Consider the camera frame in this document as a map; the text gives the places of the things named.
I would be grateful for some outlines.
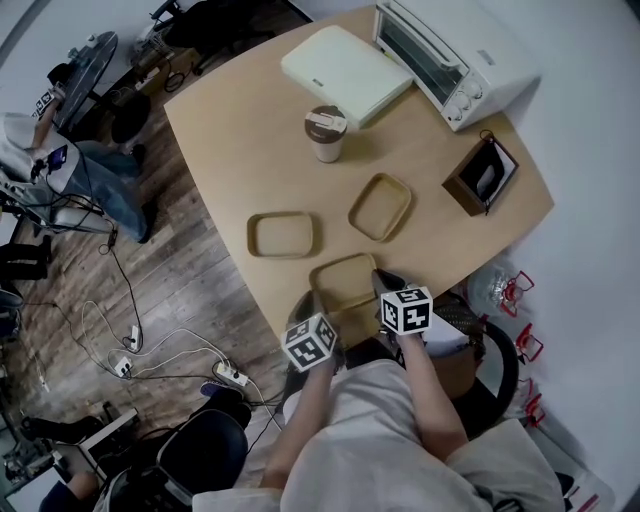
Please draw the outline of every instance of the wooden tray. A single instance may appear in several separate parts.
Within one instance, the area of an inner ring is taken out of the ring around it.
[[[320,293],[329,312],[343,311],[376,298],[371,283],[371,271],[375,268],[371,254],[354,254],[314,268],[309,274],[309,284]]]
[[[313,221],[305,212],[272,212],[247,221],[247,248],[257,258],[302,258],[313,249]]]
[[[398,226],[411,204],[411,190],[396,178],[380,173],[371,178],[349,210],[349,224],[375,242]]]

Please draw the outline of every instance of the lid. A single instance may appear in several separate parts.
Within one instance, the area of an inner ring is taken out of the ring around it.
[[[335,105],[322,105],[306,115],[304,131],[314,142],[332,144],[344,137],[347,119]]]

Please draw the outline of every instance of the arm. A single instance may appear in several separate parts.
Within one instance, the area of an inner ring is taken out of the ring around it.
[[[36,124],[36,132],[33,135],[33,143],[31,144],[31,149],[39,149],[42,144],[44,144],[47,135],[49,135],[49,130],[51,130],[53,117],[56,115],[56,109],[59,105],[60,100],[56,98],[51,103],[49,103],[49,106],[45,109],[42,118]]]
[[[422,446],[445,461],[469,442],[458,413],[445,394],[431,359],[418,336],[398,336],[409,374],[409,386]]]
[[[298,406],[275,443],[260,487],[284,489],[300,452],[325,426],[334,369],[335,362],[332,357],[309,370],[309,377],[302,388]]]

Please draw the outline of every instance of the wooden table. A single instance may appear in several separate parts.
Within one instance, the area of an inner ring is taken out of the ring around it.
[[[309,289],[309,272],[317,266],[369,252],[379,267],[427,285],[435,296],[527,234],[553,206],[504,115],[456,134],[415,86],[364,129],[348,134],[338,162],[316,160],[303,120],[322,102],[284,76],[280,59],[331,24],[370,41],[373,14],[372,7],[365,7],[288,32],[234,58],[166,105],[209,213],[277,335]],[[485,128],[521,168],[488,216],[469,217],[441,184]],[[359,192],[378,172],[398,177],[414,195],[408,220],[387,243],[369,240],[347,222]],[[322,250],[297,260],[251,256],[247,219],[292,210],[320,220]],[[374,309],[370,303],[336,317],[348,345],[375,331]]]

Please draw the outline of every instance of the electrical cable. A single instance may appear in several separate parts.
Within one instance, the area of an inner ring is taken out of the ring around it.
[[[256,388],[256,391],[258,392],[258,395],[260,395],[260,400],[262,400],[262,403],[264,404],[263,407],[266,409],[267,413],[269,413],[269,416],[271,416],[271,419],[273,420],[273,422],[276,424],[276,427],[278,427],[278,430],[280,430],[282,432],[282,427],[280,426],[280,424],[276,421],[275,416],[271,413],[271,411],[269,410],[269,408],[267,407],[264,397],[262,396],[262,392],[260,391],[260,389],[258,388],[258,385],[253,382],[252,379],[248,378],[248,381],[253,384],[253,387]]]
[[[18,325],[21,326],[22,325],[22,315],[20,314],[20,310],[17,311],[17,315],[18,315]],[[42,359],[40,359],[40,356],[38,356],[38,353],[33,350],[33,347],[31,346],[31,344],[27,345],[27,342],[22,339],[22,337],[18,337],[18,341],[24,346],[24,349],[27,351],[27,356],[29,356],[33,361],[35,361],[36,363],[36,372],[38,373],[38,378],[40,379],[40,382],[44,383],[45,381],[45,375],[47,374],[47,368],[44,366],[44,363],[42,362]]]
[[[162,53],[160,51],[158,51],[158,53],[169,64],[169,72],[167,73],[167,77],[164,80],[164,91],[169,93],[169,94],[171,94],[173,92],[176,92],[178,89],[180,89],[180,87],[182,87],[182,85],[184,84],[184,81],[187,79],[187,77],[193,71],[194,65],[193,65],[193,62],[191,62],[191,64],[189,65],[189,71],[187,71],[186,73],[183,73],[182,71],[178,71],[178,72],[174,73],[173,72],[173,66],[171,65],[171,61],[169,60],[169,57],[167,57],[164,53]]]
[[[99,358],[97,357],[97,355],[94,352],[94,355],[96,355],[96,358],[94,359],[94,356],[89,352],[89,349],[83,345],[82,343],[80,343],[80,341],[78,339],[76,339],[76,337],[73,335],[73,326],[71,324],[71,320],[69,320],[69,317],[65,314],[65,312],[62,310],[62,308],[56,304],[55,302],[25,302],[24,305],[28,305],[28,306],[50,306],[50,307],[54,307],[56,308],[60,314],[62,315],[62,317],[64,318],[67,327],[69,329],[69,335],[71,336],[71,339],[74,341],[74,343],[76,345],[78,345],[80,348],[82,348],[82,350],[84,350],[84,352],[87,354],[87,356],[89,357],[89,359],[96,365],[98,366],[100,369],[102,369],[103,371],[107,372],[108,374],[112,375],[113,377],[116,377],[117,379],[121,379],[121,380],[162,380],[162,379],[185,379],[185,378],[197,378],[197,379],[205,379],[205,380],[214,380],[217,383],[224,384],[222,381],[220,381],[220,379],[217,378],[215,372],[212,372],[213,374],[213,378],[211,378],[210,376],[205,376],[205,375],[162,375],[162,376],[149,376],[149,377],[140,377],[140,374],[147,372],[147,371],[152,371],[155,370],[157,368],[160,368],[161,366],[164,366],[165,364],[169,363],[170,361],[173,361],[174,359],[178,358],[179,356],[186,354],[186,353],[196,353],[196,352],[201,352],[203,350],[206,351],[210,351],[212,353],[214,353],[216,356],[218,356],[218,358],[220,359],[220,361],[222,361],[223,364],[225,364],[227,367],[232,368],[231,364],[230,364],[230,359],[224,354],[224,352],[222,352],[219,348],[217,348],[215,345],[213,345],[213,343],[211,343],[210,341],[208,341],[207,339],[203,338],[202,336],[196,334],[193,331],[190,331],[189,329],[185,329],[183,327],[180,327],[174,331],[172,331],[171,333],[169,333],[167,336],[165,336],[162,340],[160,340],[150,351],[148,351],[145,354],[137,354],[137,353],[131,353],[129,351],[123,350],[123,349],[111,349],[108,353],[107,353],[107,362],[109,364],[109,366],[111,368],[107,368],[104,364],[102,364],[99,360]],[[84,328],[84,323],[82,326],[82,330],[83,333],[85,335],[85,339],[87,339],[87,342],[89,342],[89,338],[86,335],[85,332],[85,328]],[[117,337],[114,335],[111,326],[109,325],[109,330],[111,331],[112,336],[116,339],[117,341]],[[169,360],[157,365],[156,367],[153,368],[146,368],[143,369],[139,372],[137,372],[135,375],[129,375],[126,377],[122,377],[119,376],[115,370],[113,369],[113,367],[111,366],[111,363],[109,361],[109,355],[113,352],[126,352],[128,354],[130,354],[133,357],[145,357],[150,355],[151,353],[153,353],[155,350],[157,350],[163,343],[165,343],[169,338],[171,338],[174,334],[178,333],[178,332],[186,332],[196,338],[198,338],[199,340],[203,341],[204,343],[208,344],[211,348],[209,347],[202,347],[200,349],[197,350],[193,350],[193,351],[183,351],[179,354],[177,354],[176,356],[170,358]],[[255,388],[256,391],[258,392],[258,395],[260,396],[260,402],[247,402],[248,405],[250,406],[263,406],[267,413],[270,416],[269,422],[268,424],[273,421],[276,426],[278,427],[279,430],[282,430],[282,427],[280,426],[280,424],[277,422],[277,420],[275,419],[275,416],[271,413],[271,411],[268,408],[268,404],[271,404],[277,397],[279,397],[280,395],[282,395],[284,393],[284,389],[282,391],[280,391],[279,393],[277,393],[276,395],[272,396],[271,398],[269,398],[269,400],[265,400],[264,396],[262,395],[262,392],[260,391],[260,388],[258,388],[258,385],[253,381],[253,379],[247,377],[248,382],[250,382]]]
[[[264,434],[264,433],[267,431],[267,429],[269,428],[269,424],[270,424],[272,421],[276,421],[276,420],[275,420],[275,418],[274,418],[273,416],[271,416],[271,418],[269,418],[269,421],[267,421],[267,424],[266,424],[266,425],[264,426],[264,428],[262,429],[262,432],[260,432],[260,433],[258,434],[258,437],[256,437],[256,440],[255,440],[253,443],[251,443],[251,446],[249,446],[249,449],[247,450],[247,455],[249,455],[249,454],[251,453],[251,450],[253,450],[253,447],[254,447],[254,446],[256,445],[256,443],[260,440],[260,438],[262,437],[262,434]]]
[[[110,90],[110,91],[107,93],[107,95],[111,96],[112,94],[117,93],[117,94],[118,94],[118,99],[117,99],[117,100],[114,100],[114,101],[117,103],[117,102],[119,102],[119,101],[122,99],[122,91],[123,91],[123,90],[125,90],[125,89],[126,89],[127,91],[130,91],[130,92],[131,92],[131,94],[134,94],[134,95],[136,94],[136,91],[134,91],[131,87],[127,87],[127,86],[125,85],[124,87],[120,87],[120,89],[113,89],[113,90]]]
[[[25,208],[41,208],[41,207],[48,207],[48,208],[53,208],[53,207],[57,207],[59,205],[57,205],[56,203],[60,200],[66,199],[67,202],[65,204],[62,205],[62,207],[65,207],[67,204],[69,204],[69,202],[74,202],[76,204],[79,204],[81,206],[81,208],[86,209],[87,212],[84,214],[84,217],[82,217],[82,219],[80,220],[80,222],[78,222],[75,226],[71,226],[65,229],[62,229],[61,231],[58,231],[59,233],[66,233],[67,231],[75,231],[77,230],[83,223],[84,221],[87,219],[87,217],[91,214],[91,213],[96,213],[96,214],[104,214],[104,210],[97,205],[94,202],[94,198],[93,198],[93,187],[91,186],[91,178],[89,177],[89,171],[87,169],[87,161],[85,159],[84,153],[82,153],[82,151],[80,151],[80,148],[74,143],[74,142],[70,142],[78,151],[80,158],[82,160],[82,167],[84,169],[85,175],[87,176],[87,185],[89,186],[89,194],[91,199],[87,199],[81,195],[78,194],[61,194],[59,192],[57,192],[56,190],[53,189],[53,187],[51,187],[51,185],[49,184],[49,179],[48,179],[48,175],[45,176],[45,183],[47,185],[47,187],[49,187],[49,190],[51,190],[51,192],[57,196],[57,198],[49,203],[41,203],[41,204],[21,204],[20,205],[22,207]],[[86,201],[90,204],[90,207],[87,208],[85,205],[81,204],[79,201],[76,201],[74,199],[70,199],[71,197],[79,197],[81,198],[83,201]]]
[[[157,434],[158,432],[166,432],[166,431],[171,431],[171,430],[177,430],[181,426],[182,426],[182,424],[178,425],[177,427],[160,427],[160,428],[156,428],[156,429],[150,430],[146,434],[143,434],[138,439],[136,439],[133,442],[133,444],[131,444],[131,446],[128,446],[127,448],[125,448],[121,452],[118,452],[118,453],[115,453],[115,454],[114,453],[105,453],[104,455],[98,457],[98,459],[96,460],[96,468],[100,467],[100,461],[102,459],[105,459],[107,457],[121,457],[122,455],[127,453],[129,450],[132,450],[133,448],[135,448],[138,445],[138,443],[140,443],[140,441],[143,441],[144,439],[146,439],[147,437],[149,437],[152,434]]]
[[[113,251],[113,245],[115,244],[116,236],[118,232],[116,231],[115,226],[113,226],[113,223],[111,224],[111,226],[112,226],[112,230],[111,230],[111,234],[109,235],[109,242],[106,244],[102,244],[100,247],[98,247],[98,252],[103,256],[106,256],[107,254],[111,253],[111,255],[113,256],[113,259],[116,262],[116,265],[118,266],[118,270],[120,270],[120,274],[122,274],[123,279],[125,280],[125,282],[127,283],[127,286],[129,287],[129,295],[131,296],[131,302],[133,304],[133,312],[136,315],[136,321],[138,322],[138,329],[140,331],[139,338],[138,338],[138,348],[136,350],[133,350],[127,346],[125,342],[126,340],[131,340],[131,342],[134,341],[128,336],[125,336],[124,338],[122,338],[122,340],[118,340],[116,335],[113,333],[113,329],[111,328],[111,325],[109,324],[105,316],[102,314],[102,311],[100,311],[100,308],[98,307],[98,305],[93,301],[87,301],[82,306],[82,331],[84,332],[85,339],[87,340],[87,342],[89,342],[89,338],[87,337],[87,333],[85,332],[85,329],[84,329],[84,308],[87,305],[87,303],[90,302],[90,303],[93,303],[94,306],[96,306],[96,309],[98,309],[100,316],[102,316],[102,319],[106,322],[107,326],[109,327],[109,331],[111,331],[111,335],[113,336],[113,338],[118,343],[120,343],[124,348],[126,348],[128,352],[132,354],[137,354],[142,350],[142,346],[144,344],[144,331],[142,330],[142,322],[140,321],[140,314],[138,313],[138,304],[136,303],[136,298],[135,298],[135,295],[133,294],[133,287],[131,286],[131,281],[129,281],[127,274],[125,274],[124,269],[120,264],[120,260],[118,260],[116,253]],[[103,247],[106,247],[107,249],[106,252],[102,251]]]
[[[218,347],[216,347],[213,343],[211,343],[209,340],[206,340],[205,338],[203,338],[202,336],[200,336],[199,334],[196,334],[193,331],[190,331],[189,329],[185,329],[184,327],[179,327],[178,329],[175,329],[174,331],[170,332],[169,334],[167,334],[162,340],[160,340],[151,350],[149,350],[148,352],[144,353],[144,354],[131,354],[134,357],[146,357],[148,355],[151,355],[153,352],[155,352],[157,349],[159,349],[163,343],[165,343],[169,338],[171,338],[174,334],[177,334],[179,332],[186,332],[192,336],[195,336],[196,338],[198,338],[200,341],[203,341],[204,343],[206,343],[207,345],[209,345],[209,347],[205,347],[205,348],[199,348],[197,350],[185,350],[180,352],[179,354],[173,356],[171,359],[168,359],[167,361],[164,361],[163,363],[157,365],[156,367],[153,368],[146,368],[144,370],[139,371],[138,373],[136,373],[135,375],[133,375],[132,377],[137,377],[140,373],[146,372],[146,371],[151,371],[151,370],[155,370],[157,368],[160,368],[161,366],[164,366],[165,364],[173,361],[174,359],[177,359],[178,357],[180,357],[181,355],[184,354],[194,354],[196,352],[201,352],[203,350],[208,350],[212,353],[214,353],[215,355],[218,356],[218,358],[220,359],[220,361],[222,363],[224,363],[228,368],[231,368],[231,365],[229,364],[229,358],[225,355],[224,352],[222,352],[222,350],[220,350]],[[126,352],[122,349],[118,349],[118,348],[112,348],[111,350],[109,350],[109,352],[107,352],[107,364],[109,365],[109,367],[115,372],[115,369],[113,368],[113,366],[111,365],[111,354],[114,352]]]

